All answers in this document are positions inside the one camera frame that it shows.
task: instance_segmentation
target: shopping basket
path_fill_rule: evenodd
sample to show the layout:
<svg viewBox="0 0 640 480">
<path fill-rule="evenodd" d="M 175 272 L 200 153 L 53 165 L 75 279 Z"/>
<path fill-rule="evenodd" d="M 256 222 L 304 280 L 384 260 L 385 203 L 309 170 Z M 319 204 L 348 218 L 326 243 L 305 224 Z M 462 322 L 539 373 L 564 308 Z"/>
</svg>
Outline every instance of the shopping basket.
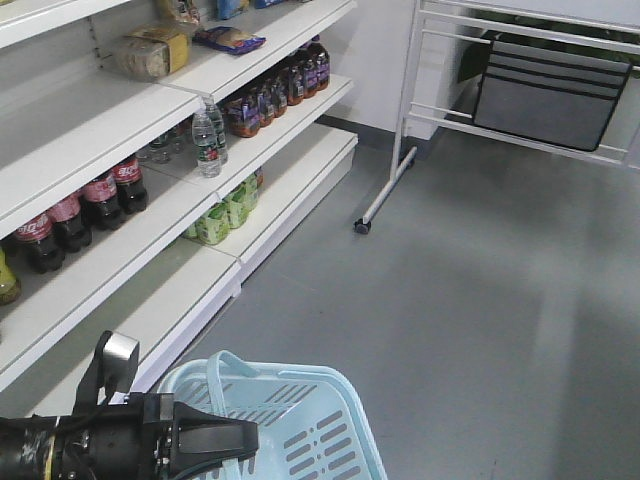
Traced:
<svg viewBox="0 0 640 480">
<path fill-rule="evenodd" d="M 254 458 L 206 480 L 386 480 L 353 386 L 328 367 L 245 362 L 228 351 L 169 372 L 159 391 L 207 413 L 258 424 Z"/>
</svg>

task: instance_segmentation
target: black storage bag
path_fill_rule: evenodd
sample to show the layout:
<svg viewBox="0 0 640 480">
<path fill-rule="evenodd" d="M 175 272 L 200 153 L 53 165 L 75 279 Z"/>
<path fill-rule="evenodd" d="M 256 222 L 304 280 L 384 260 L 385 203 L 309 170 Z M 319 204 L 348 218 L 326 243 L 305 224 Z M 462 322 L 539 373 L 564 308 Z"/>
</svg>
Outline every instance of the black storage bag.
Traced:
<svg viewBox="0 0 640 480">
<path fill-rule="evenodd" d="M 480 127 L 594 151 L 632 65 L 493 41 L 473 122 Z"/>
</svg>

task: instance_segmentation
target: caster wheel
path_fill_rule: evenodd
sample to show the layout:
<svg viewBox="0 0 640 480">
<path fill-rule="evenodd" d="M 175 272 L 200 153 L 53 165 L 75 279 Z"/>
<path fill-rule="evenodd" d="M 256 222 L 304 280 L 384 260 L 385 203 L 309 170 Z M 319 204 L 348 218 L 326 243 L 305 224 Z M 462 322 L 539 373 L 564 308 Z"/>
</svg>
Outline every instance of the caster wheel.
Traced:
<svg viewBox="0 0 640 480">
<path fill-rule="evenodd" d="M 353 224 L 356 233 L 360 235 L 367 235 L 369 230 L 371 230 L 371 222 L 364 223 L 362 219 L 358 219 L 356 223 Z"/>
</svg>

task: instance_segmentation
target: red bottle label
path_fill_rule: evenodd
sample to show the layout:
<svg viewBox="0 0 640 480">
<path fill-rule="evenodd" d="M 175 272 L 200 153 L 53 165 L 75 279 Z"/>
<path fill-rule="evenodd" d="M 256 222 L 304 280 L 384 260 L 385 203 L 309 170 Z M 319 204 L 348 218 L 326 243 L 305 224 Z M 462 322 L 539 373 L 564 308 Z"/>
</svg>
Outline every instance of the red bottle label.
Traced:
<svg viewBox="0 0 640 480">
<path fill-rule="evenodd" d="M 133 183 L 142 178 L 138 160 L 132 156 L 126 162 L 121 162 L 111 169 L 116 183 Z"/>
<path fill-rule="evenodd" d="M 102 180 L 87 183 L 82 188 L 84 198 L 89 202 L 104 202 L 117 193 L 116 181 L 112 174 Z"/>
<path fill-rule="evenodd" d="M 55 223 L 71 220 L 78 213 L 80 213 L 80 202 L 78 202 L 78 196 L 75 193 L 47 210 L 47 215 Z"/>
<path fill-rule="evenodd" d="M 41 213 L 30 222 L 22 225 L 14 232 L 14 236 L 21 242 L 36 242 L 51 233 L 51 220 L 46 213 Z"/>
</svg>

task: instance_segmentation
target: store shelf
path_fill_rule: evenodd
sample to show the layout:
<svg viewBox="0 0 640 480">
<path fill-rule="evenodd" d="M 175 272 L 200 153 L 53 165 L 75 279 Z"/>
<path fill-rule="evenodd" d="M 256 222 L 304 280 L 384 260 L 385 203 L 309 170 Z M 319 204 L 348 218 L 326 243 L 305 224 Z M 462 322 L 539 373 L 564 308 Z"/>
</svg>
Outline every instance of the store shelf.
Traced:
<svg viewBox="0 0 640 480">
<path fill-rule="evenodd" d="M 205 307 L 213 302 L 217 310 L 239 292 L 238 271 L 235 258 L 178 239 L 0 394 L 6 409 L 0 415 L 70 413 L 76 385 L 105 330 L 140 340 L 132 390 L 148 390 L 209 321 Z M 15 405 L 13 398 L 43 399 Z"/>
<path fill-rule="evenodd" d="M 219 198 L 223 198 L 251 172 L 296 138 L 352 87 L 353 82 L 350 79 L 332 75 L 326 90 L 318 92 L 314 97 L 304 100 L 295 107 L 289 107 L 282 117 L 261 129 L 255 137 L 238 138 L 227 134 L 229 161 L 223 166 L 222 173 L 218 177 L 204 178 L 200 175 L 196 168 L 196 154 L 193 147 L 180 157 L 176 157 L 175 161 L 164 165 L 149 165 L 149 168 L 207 188 L 211 192 L 216 192 Z"/>
<path fill-rule="evenodd" d="M 349 171 L 356 144 L 353 133 L 314 124 L 265 164 L 257 207 L 213 247 L 240 260 L 243 281 Z"/>
<path fill-rule="evenodd" d="M 178 239 L 158 254 L 0 392 L 0 415 L 68 412 L 94 342 L 109 329 L 141 340 L 133 390 L 150 388 L 224 303 L 240 292 L 251 271 L 349 171 L 356 143 L 352 133 L 310 126 L 265 165 L 258 206 L 242 227 L 216 247 Z M 42 401 L 16 405 L 14 398 Z"/>
<path fill-rule="evenodd" d="M 218 102 L 311 40 L 355 6 L 354 0 L 322 0 L 284 2 L 260 10 L 252 8 L 225 21 L 224 25 L 266 37 L 267 42 L 259 50 L 232 56 L 194 45 L 189 65 L 161 80 L 161 83 L 212 96 Z"/>
<path fill-rule="evenodd" d="M 0 48 L 129 0 L 15 0 L 0 8 Z"/>
<path fill-rule="evenodd" d="M 0 238 L 189 116 L 198 105 L 193 94 L 96 72 L 18 110 L 4 110 Z"/>
<path fill-rule="evenodd" d="M 0 315 L 0 390 L 158 254 L 209 205 L 209 192 L 145 170 L 150 204 L 115 232 L 97 232 L 61 270 L 37 275 L 17 265 L 23 294 Z"/>
</svg>

